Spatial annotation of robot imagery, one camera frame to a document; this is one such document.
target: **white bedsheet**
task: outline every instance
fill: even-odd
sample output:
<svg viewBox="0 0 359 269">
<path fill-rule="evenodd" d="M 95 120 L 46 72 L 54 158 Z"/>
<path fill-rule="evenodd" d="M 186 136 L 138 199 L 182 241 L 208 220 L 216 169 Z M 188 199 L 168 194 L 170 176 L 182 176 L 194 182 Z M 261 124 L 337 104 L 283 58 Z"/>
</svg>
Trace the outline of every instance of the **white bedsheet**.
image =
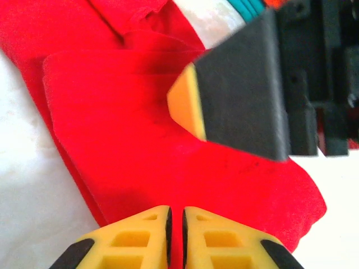
<svg viewBox="0 0 359 269">
<path fill-rule="evenodd" d="M 207 47 L 243 26 L 225 0 L 176 0 Z M 328 213 L 300 242 L 306 269 L 359 268 L 359 153 L 293 158 L 313 177 Z M 0 268 L 48 268 L 98 226 L 65 168 L 26 86 L 0 52 Z"/>
</svg>

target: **white cloth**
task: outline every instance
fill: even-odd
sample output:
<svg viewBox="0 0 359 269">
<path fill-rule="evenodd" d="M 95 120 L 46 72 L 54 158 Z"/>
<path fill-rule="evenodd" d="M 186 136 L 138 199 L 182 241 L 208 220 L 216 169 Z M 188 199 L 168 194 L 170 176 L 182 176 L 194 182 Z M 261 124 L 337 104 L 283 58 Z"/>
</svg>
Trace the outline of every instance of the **white cloth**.
<svg viewBox="0 0 359 269">
<path fill-rule="evenodd" d="M 244 25 L 225 0 L 175 2 L 206 47 Z M 294 159 L 328 204 L 327 215 L 301 240 L 295 257 L 305 269 L 359 268 L 359 153 Z M 46 269 L 96 228 L 19 71 L 0 52 L 0 268 Z"/>
</svg>

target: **black rubber tip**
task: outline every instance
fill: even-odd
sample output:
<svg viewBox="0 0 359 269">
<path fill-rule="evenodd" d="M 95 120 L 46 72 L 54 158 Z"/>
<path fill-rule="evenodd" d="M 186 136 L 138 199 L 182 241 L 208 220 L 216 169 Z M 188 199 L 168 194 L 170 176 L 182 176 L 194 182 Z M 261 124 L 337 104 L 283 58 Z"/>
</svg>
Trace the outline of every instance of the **black rubber tip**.
<svg viewBox="0 0 359 269">
<path fill-rule="evenodd" d="M 91 238 L 72 244 L 49 269 L 76 269 L 94 244 Z"/>
<path fill-rule="evenodd" d="M 186 217 L 186 210 L 183 210 L 182 214 L 182 236 L 183 236 L 183 269 L 187 264 L 187 243 L 188 243 L 188 224 Z"/>
<path fill-rule="evenodd" d="M 261 244 L 279 269 L 304 269 L 284 246 L 271 240 L 262 240 Z"/>
<path fill-rule="evenodd" d="M 171 265 L 171 249 L 172 249 L 172 209 L 169 208 L 166 221 L 166 241 L 167 241 L 167 264 Z"/>
</svg>

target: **yellow foam pad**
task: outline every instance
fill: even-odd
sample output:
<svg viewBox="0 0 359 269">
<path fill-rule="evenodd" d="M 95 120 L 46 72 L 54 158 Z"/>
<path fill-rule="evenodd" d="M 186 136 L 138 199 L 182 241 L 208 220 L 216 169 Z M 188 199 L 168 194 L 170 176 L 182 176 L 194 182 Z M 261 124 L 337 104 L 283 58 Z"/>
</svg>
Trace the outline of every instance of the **yellow foam pad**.
<svg viewBox="0 0 359 269">
<path fill-rule="evenodd" d="M 167 94 L 172 119 L 200 140 L 206 140 L 196 70 L 189 64 Z"/>
<path fill-rule="evenodd" d="M 158 206 L 91 233 L 95 240 L 77 269 L 167 269 L 169 206 Z"/>
<path fill-rule="evenodd" d="M 196 207 L 185 216 L 187 269 L 278 269 L 260 243 L 277 238 Z"/>
</svg>

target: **red cloth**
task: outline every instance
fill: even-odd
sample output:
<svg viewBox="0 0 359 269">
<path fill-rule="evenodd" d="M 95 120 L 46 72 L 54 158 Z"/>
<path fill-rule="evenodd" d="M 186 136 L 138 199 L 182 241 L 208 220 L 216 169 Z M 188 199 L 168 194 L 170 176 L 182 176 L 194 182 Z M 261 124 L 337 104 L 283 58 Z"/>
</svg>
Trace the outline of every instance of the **red cloth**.
<svg viewBox="0 0 359 269">
<path fill-rule="evenodd" d="M 279 8 L 285 4 L 288 0 L 265 0 L 264 2 L 268 7 Z"/>
<path fill-rule="evenodd" d="M 271 233 L 290 251 L 325 214 L 294 162 L 200 142 L 171 120 L 165 95 L 204 50 L 172 1 L 12 0 L 0 15 L 1 47 L 100 225 L 171 205 L 180 268 L 185 206 Z"/>
</svg>

